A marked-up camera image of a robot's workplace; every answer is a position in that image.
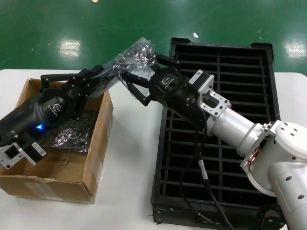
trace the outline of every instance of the white table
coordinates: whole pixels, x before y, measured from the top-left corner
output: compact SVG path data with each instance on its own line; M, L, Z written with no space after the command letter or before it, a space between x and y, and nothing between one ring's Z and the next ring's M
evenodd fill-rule
M65 72L78 71L0 71L0 119L14 109L26 79ZM307 77L297 73L276 73L275 77L282 120L307 127L304 118L307 109ZM148 107L143 107L122 84L114 86L110 93L115 119L95 204L14 198L0 190L1 229L196 229L169 224L156 225L153 218L148 216L152 214L150 198L162 106L151 102Z

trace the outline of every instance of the green floor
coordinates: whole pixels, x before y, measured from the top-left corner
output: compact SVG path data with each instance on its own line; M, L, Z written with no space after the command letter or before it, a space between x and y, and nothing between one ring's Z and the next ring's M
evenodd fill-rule
M0 0L0 69L91 68L144 36L163 54L171 37L273 43L275 71L307 75L306 12L305 0Z

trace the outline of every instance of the robotic arm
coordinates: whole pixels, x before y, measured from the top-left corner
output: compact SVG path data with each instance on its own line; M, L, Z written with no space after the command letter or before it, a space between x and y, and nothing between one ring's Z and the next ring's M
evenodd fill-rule
M145 106L150 100L160 102L197 129L203 129L204 111L208 117L208 136L215 135L235 147L244 157L241 167L250 182L264 194L277 197L290 229L305 230L307 129L279 120L254 124L233 111L229 100L213 91L213 75L200 69L189 79L177 71L180 62L166 56L156 57L168 67L154 69L155 74L148 82L150 96L137 98L145 101ZM204 167L202 176L208 179Z
M200 69L189 79L178 72L180 62L160 54L155 57L166 67L153 65L150 80L121 73L128 90L144 106L151 100L158 101L197 130L205 128L208 136L215 135L235 147L244 157L241 167L251 183L259 191L277 197L292 230L306 229L307 129L281 121L254 124L233 111L228 99L213 91L213 75ZM22 157L32 164L39 162L46 152L36 143L38 137L43 130L56 128L71 118L78 120L96 84L94 77L102 70L102 66L96 66L78 74L43 75L41 93L0 120L0 163L8 169ZM50 88L52 81L67 82L61 88ZM135 85L148 88L149 96ZM199 163L206 181L207 173Z

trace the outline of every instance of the blue led light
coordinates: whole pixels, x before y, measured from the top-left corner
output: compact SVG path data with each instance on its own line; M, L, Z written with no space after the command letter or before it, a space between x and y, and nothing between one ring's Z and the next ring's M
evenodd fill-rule
M39 125L39 126L36 126L36 128L39 129L39 130L43 130L44 127L43 127L43 125Z

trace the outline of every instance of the black grid tray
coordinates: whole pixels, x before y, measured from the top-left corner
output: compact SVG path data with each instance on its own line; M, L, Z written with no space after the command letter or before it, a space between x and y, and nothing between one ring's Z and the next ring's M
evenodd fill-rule
M230 100L234 111L252 122L268 123L280 119L271 44L207 46L172 38L170 56L181 62L180 72L188 77L199 69L213 74L214 90ZM179 193L180 175L194 153L193 145L194 127L164 109L152 195L156 222L208 227L206 223L194 220ZM213 193L229 220L234 227L251 229L259 207L276 202L275 198L253 187L240 167L243 159L219 138L208 138L202 154ZM201 180L195 162L187 171L184 194L201 213L221 223ZM276 213L268 212L263 229L279 229L282 223Z

